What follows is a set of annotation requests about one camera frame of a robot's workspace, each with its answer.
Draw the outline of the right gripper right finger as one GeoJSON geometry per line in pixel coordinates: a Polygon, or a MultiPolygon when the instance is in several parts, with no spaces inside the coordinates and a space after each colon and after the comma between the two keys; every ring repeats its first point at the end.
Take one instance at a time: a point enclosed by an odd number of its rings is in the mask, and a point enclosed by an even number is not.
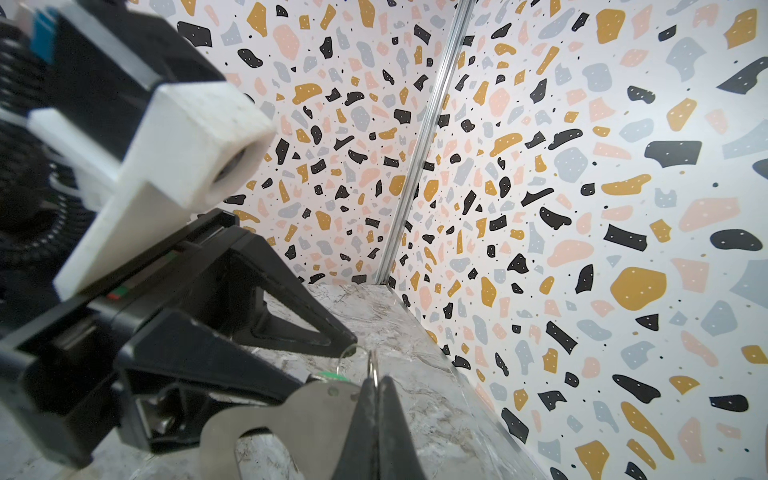
{"type": "Polygon", "coordinates": [[[379,478],[424,480],[426,476],[392,377],[380,380],[377,400],[379,478]]]}

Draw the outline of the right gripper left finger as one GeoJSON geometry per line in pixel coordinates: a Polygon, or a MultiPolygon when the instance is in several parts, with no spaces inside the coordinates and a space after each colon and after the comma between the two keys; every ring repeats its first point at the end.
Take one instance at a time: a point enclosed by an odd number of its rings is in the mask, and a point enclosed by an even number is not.
{"type": "Polygon", "coordinates": [[[377,407],[377,387],[372,379],[366,379],[360,390],[333,480],[379,478],[377,407]]]}

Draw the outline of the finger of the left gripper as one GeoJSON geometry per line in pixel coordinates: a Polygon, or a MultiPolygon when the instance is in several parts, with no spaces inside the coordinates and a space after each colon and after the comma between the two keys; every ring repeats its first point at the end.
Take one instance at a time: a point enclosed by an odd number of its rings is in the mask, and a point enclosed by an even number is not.
{"type": "Polygon", "coordinates": [[[165,454],[196,447],[235,398],[280,405],[302,381],[189,315],[167,310],[117,353],[120,439],[165,454]]]}
{"type": "Polygon", "coordinates": [[[230,247],[230,336],[245,346],[327,358],[357,343],[267,240],[250,232],[230,247]]]}

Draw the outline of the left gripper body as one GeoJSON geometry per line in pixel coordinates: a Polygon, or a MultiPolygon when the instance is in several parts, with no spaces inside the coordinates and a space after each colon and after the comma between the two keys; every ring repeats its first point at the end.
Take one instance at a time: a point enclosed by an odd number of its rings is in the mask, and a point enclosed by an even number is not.
{"type": "Polygon", "coordinates": [[[47,459],[84,468],[118,432],[115,358],[158,314],[180,311],[247,349],[230,336],[230,247],[248,232],[207,214],[2,339],[2,401],[47,459]]]}

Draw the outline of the translucent keyring tag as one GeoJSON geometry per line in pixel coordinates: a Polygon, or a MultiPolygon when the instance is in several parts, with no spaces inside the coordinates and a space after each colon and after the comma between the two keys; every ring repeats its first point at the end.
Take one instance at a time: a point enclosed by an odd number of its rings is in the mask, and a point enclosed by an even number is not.
{"type": "Polygon", "coordinates": [[[248,432],[276,436],[307,479],[329,479],[341,457],[361,387],[345,381],[305,384],[281,405],[237,406],[204,425],[199,462],[204,479],[240,479],[235,450],[248,432]]]}

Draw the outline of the green capped key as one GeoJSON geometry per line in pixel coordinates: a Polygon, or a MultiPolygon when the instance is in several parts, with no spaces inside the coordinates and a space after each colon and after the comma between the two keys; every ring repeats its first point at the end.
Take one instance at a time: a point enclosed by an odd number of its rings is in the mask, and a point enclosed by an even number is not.
{"type": "Polygon", "coordinates": [[[335,372],[316,372],[311,375],[311,378],[315,381],[323,381],[323,382],[329,382],[329,381],[339,381],[339,382],[347,382],[350,383],[351,380],[347,377],[340,375],[335,372]]]}

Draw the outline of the metal keyring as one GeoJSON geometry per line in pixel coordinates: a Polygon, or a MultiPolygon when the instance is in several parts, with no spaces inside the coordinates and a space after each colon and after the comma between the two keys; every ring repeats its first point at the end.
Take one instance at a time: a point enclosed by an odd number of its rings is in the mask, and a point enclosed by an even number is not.
{"type": "Polygon", "coordinates": [[[377,387],[379,385],[379,362],[376,349],[364,347],[361,344],[353,343],[343,350],[338,358],[335,374],[337,376],[343,376],[341,373],[341,363],[345,358],[354,356],[358,351],[362,351],[366,354],[366,375],[367,378],[373,382],[373,385],[377,387]]]}

